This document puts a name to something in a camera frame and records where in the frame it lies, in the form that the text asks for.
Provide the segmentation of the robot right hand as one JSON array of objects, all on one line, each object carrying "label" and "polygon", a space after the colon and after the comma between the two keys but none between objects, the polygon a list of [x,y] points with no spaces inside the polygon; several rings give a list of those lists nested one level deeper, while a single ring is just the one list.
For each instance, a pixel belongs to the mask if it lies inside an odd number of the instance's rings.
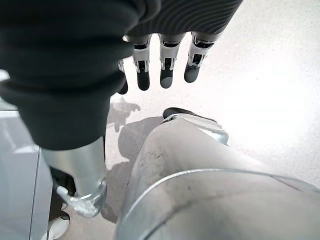
[{"label": "robot right hand", "polygon": [[125,94],[123,60],[150,86],[150,38],[160,39],[160,85],[173,82],[180,43],[192,34],[184,79],[194,82],[239,0],[3,0],[0,96],[17,107],[51,168],[53,185],[79,215],[106,198],[104,140],[110,98]]}]

